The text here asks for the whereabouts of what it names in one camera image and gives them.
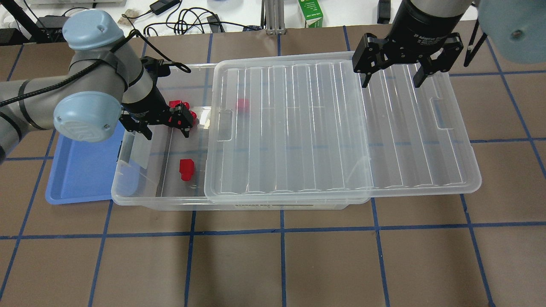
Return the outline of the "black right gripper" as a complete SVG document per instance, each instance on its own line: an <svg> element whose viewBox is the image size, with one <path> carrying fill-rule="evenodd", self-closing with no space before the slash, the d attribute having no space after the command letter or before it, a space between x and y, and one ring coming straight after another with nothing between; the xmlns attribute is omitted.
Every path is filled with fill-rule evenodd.
<svg viewBox="0 0 546 307"><path fill-rule="evenodd" d="M436 72L448 72L463 50L453 29L463 16L462 0L403 0L384 38L365 33L352 56L353 71L366 88L386 64L414 64L415 88Z"/></svg>

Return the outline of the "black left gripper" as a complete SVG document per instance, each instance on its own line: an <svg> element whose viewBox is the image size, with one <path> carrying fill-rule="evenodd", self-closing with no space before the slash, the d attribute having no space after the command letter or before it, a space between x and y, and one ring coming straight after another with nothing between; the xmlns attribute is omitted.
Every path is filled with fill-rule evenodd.
<svg viewBox="0 0 546 307"><path fill-rule="evenodd" d="M162 93L154 83L136 83L125 91L122 99L124 113L119 122L127 132L142 134L152 140L148 125L166 125L179 130L185 138L197 122L197 114L190 104L166 104Z"/></svg>

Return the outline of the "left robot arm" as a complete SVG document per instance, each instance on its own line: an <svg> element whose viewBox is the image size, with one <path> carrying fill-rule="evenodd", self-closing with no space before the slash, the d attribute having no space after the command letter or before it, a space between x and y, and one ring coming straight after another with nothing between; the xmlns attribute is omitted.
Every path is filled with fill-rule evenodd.
<svg viewBox="0 0 546 307"><path fill-rule="evenodd" d="M62 28L75 52L64 76L28 78L1 83L1 161L33 131L57 130L76 141L102 142L117 124L152 139L151 125L180 130L185 137L196 122L188 106L169 105L157 80L180 62L139 58L128 42L146 38L137 29L125 36L113 18L92 9L70 17Z"/></svg>

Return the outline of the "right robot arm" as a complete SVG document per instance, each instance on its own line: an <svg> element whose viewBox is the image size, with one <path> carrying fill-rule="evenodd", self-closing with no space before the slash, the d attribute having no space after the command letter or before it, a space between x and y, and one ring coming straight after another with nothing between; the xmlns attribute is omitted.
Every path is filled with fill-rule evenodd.
<svg viewBox="0 0 546 307"><path fill-rule="evenodd" d="M351 58L367 87L378 71L419 64L418 88L436 72L449 72L462 52L464 66L486 39L519 64L545 62L546 3L543 0L403 0L384 38L365 33Z"/></svg>

